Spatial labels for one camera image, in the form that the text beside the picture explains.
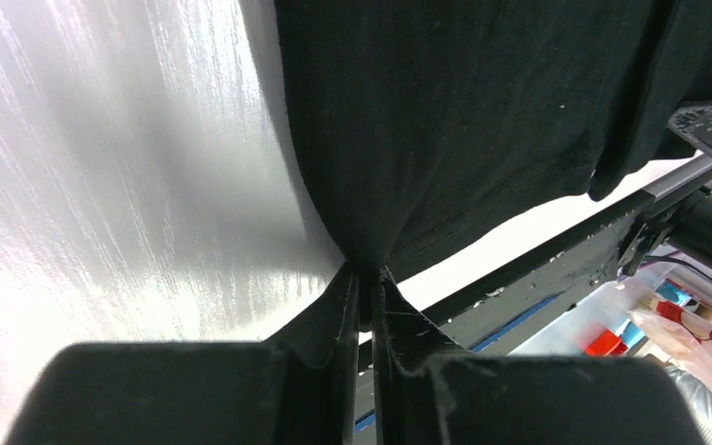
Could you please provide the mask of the black t-shirt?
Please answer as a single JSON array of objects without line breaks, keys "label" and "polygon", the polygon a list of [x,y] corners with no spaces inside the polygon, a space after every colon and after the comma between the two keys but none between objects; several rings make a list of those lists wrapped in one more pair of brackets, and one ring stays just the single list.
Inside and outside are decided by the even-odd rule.
[{"label": "black t-shirt", "polygon": [[507,220],[690,157],[712,1],[278,1],[301,176],[347,261],[404,280]]}]

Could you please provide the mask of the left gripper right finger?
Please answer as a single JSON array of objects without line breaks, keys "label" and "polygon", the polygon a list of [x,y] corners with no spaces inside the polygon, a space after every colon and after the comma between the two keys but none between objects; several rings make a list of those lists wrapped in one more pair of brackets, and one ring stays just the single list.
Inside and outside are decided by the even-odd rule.
[{"label": "left gripper right finger", "polygon": [[699,444],[675,384],[633,358],[487,357],[380,270],[371,286],[381,444]]}]

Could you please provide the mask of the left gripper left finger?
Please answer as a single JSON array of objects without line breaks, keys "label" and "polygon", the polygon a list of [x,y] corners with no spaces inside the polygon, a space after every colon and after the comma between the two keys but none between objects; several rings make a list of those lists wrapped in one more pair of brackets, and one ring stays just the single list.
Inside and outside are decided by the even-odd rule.
[{"label": "left gripper left finger", "polygon": [[360,280],[261,342],[79,343],[45,367],[10,444],[349,444]]}]

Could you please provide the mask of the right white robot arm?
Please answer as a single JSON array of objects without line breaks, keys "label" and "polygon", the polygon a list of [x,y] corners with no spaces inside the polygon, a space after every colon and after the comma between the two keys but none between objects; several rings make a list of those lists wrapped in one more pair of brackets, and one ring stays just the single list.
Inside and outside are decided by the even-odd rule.
[{"label": "right white robot arm", "polygon": [[[712,100],[682,104],[668,129],[712,160]],[[712,270],[712,167],[685,179],[643,211],[619,247],[622,273],[654,263],[651,252],[669,243]]]}]

